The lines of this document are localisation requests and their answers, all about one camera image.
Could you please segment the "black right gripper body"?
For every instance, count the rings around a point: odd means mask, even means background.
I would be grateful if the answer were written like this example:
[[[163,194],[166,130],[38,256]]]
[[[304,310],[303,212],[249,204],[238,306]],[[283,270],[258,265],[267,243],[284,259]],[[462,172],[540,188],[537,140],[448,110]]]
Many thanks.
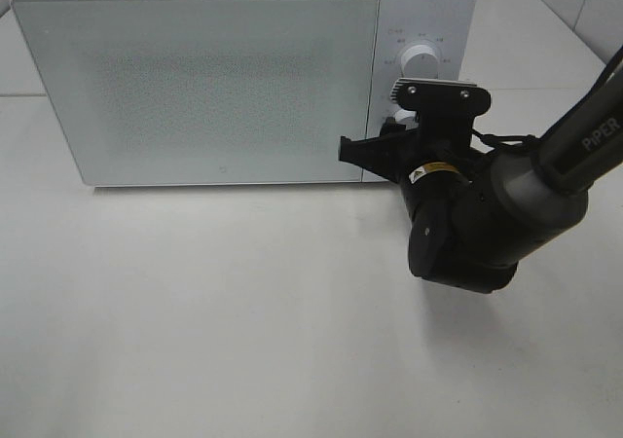
[[[397,126],[396,132],[405,134],[399,144],[397,178],[413,222],[426,201],[447,199],[472,180],[482,153],[471,146],[472,126],[441,128],[424,139],[419,128]]]

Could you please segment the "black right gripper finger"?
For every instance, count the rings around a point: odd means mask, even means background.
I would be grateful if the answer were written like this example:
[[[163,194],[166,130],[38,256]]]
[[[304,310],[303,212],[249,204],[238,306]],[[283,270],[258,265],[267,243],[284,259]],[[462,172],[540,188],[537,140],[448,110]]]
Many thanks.
[[[405,129],[374,138],[351,140],[340,137],[338,160],[399,183],[416,156],[418,131]]]
[[[380,138],[410,138],[419,133],[419,125],[411,119],[407,122],[397,121],[395,117],[386,117],[381,130]]]

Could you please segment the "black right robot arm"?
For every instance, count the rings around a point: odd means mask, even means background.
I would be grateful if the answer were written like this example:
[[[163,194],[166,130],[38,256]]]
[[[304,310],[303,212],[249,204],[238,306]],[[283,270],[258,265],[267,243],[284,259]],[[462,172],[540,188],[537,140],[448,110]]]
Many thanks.
[[[376,137],[342,137],[338,158],[399,187],[409,270],[429,281],[504,288],[523,258],[584,218],[590,187],[622,162],[621,54],[540,136],[479,133],[492,98],[473,83],[401,78],[390,97],[416,126],[386,118]]]

